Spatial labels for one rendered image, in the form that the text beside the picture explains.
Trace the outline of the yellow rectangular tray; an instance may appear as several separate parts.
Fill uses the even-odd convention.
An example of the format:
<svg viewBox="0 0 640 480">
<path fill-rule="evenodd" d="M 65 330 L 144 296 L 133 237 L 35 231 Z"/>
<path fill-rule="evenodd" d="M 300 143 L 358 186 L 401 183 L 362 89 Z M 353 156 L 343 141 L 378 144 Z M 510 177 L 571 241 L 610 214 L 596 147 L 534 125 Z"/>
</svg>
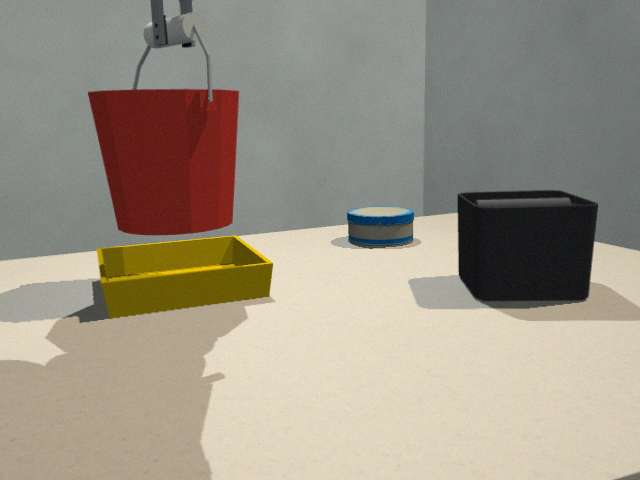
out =
<svg viewBox="0 0 640 480">
<path fill-rule="evenodd" d="M 97 255 L 109 319 L 270 297 L 273 263 L 236 235 L 98 248 Z"/>
</svg>

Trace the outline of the red bucket with metal handle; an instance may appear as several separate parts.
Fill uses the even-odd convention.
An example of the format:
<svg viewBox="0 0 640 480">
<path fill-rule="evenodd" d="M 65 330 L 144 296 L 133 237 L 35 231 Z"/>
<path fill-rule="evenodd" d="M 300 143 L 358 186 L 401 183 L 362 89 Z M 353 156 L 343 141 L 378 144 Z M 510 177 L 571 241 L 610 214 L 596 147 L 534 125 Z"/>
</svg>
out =
<svg viewBox="0 0 640 480">
<path fill-rule="evenodd" d="M 152 23 L 145 26 L 133 90 L 88 92 L 118 230 L 129 234 L 199 233 L 233 220 L 239 91 L 212 90 L 199 14 L 166 19 L 166 31 L 168 44 L 155 46 Z M 196 41 L 208 90 L 137 90 L 151 47 Z"/>
</svg>

